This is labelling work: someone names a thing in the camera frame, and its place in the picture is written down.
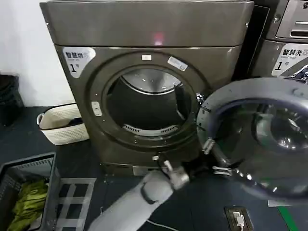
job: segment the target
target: white sticker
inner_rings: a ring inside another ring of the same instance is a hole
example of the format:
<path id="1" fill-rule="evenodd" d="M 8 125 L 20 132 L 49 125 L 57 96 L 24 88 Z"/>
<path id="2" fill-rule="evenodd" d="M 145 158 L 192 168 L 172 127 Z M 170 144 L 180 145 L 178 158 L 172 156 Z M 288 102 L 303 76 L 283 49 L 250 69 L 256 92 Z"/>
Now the white sticker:
<path id="1" fill-rule="evenodd" d="M 96 53 L 90 47 L 64 47 L 63 55 L 72 77 L 79 78 L 85 66 L 95 57 Z"/>
<path id="2" fill-rule="evenodd" d="M 308 58 L 307 44 L 288 43 L 283 46 L 271 75 L 281 76 L 286 70 L 306 58 Z"/>
<path id="3" fill-rule="evenodd" d="M 100 103 L 96 101 L 91 102 L 92 110 L 96 116 L 102 116 L 102 111 L 100 107 Z"/>
<path id="4" fill-rule="evenodd" d="M 181 71 L 185 71 L 188 67 L 187 64 L 183 63 L 182 61 L 170 56 L 170 58 L 168 59 L 168 63 L 174 67 L 176 67 L 177 69 L 181 70 Z"/>
<path id="5" fill-rule="evenodd" d="M 142 60 L 152 60 L 152 56 L 150 54 L 143 54 L 141 58 Z"/>

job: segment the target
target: white cable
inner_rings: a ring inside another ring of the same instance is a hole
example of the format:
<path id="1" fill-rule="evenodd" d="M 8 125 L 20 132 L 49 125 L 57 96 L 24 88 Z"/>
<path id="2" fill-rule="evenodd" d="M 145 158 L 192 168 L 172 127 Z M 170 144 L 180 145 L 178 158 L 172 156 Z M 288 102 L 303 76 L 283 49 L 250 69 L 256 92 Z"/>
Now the white cable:
<path id="1" fill-rule="evenodd" d="M 159 226 L 159 227 L 163 227 L 163 228 L 166 228 L 166 229 L 169 229 L 169 230 L 179 231 L 179 230 L 177 230 L 177 229 L 175 229 L 175 228 L 169 227 L 169 226 L 167 226 L 167 225 L 161 225 L 161 224 L 155 223 L 155 222 L 153 222 L 153 221 L 151 221 L 151 220 L 147 220 L 147 222 L 149 222 L 149 223 L 152 224 L 152 225 L 156 225 L 156 226 Z"/>
<path id="2" fill-rule="evenodd" d="M 233 216 L 235 218 L 236 221 L 236 225 L 239 226 L 241 228 L 241 231 L 243 231 L 244 229 L 244 225 L 245 225 L 245 218 L 244 215 L 241 214 L 240 212 L 233 212 Z"/>

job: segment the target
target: white wall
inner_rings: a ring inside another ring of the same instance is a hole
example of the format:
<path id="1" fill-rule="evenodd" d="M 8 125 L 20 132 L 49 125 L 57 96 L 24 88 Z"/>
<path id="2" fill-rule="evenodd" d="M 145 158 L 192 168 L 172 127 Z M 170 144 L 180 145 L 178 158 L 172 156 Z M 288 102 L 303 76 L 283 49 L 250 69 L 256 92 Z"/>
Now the white wall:
<path id="1" fill-rule="evenodd" d="M 0 73 L 20 77 L 26 106 L 74 102 L 39 3 L 0 0 Z"/>

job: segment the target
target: number 1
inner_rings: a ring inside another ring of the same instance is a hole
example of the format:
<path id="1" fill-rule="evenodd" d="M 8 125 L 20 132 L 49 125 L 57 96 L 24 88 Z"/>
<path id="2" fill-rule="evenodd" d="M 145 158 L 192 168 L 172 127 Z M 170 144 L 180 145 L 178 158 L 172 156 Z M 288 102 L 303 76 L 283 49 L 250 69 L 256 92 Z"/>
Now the number 1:
<path id="1" fill-rule="evenodd" d="M 72 72 L 77 72 L 72 64 L 70 64 L 70 66 L 72 67 Z"/>
<path id="2" fill-rule="evenodd" d="M 278 65 L 277 69 L 275 69 L 275 71 L 280 71 L 281 70 L 280 69 L 281 65 L 282 65 L 282 62 L 279 62 L 279 65 Z"/>

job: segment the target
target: front-loading washing machine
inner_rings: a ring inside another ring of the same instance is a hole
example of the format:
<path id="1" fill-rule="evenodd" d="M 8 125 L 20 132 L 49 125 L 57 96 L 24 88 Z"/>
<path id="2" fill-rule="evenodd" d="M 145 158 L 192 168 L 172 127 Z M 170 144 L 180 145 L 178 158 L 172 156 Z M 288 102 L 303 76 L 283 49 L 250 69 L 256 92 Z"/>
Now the front-loading washing machine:
<path id="1" fill-rule="evenodd" d="M 153 156 L 201 150 L 196 115 L 230 82 L 254 3 L 245 0 L 41 3 L 106 171 L 143 175 Z"/>

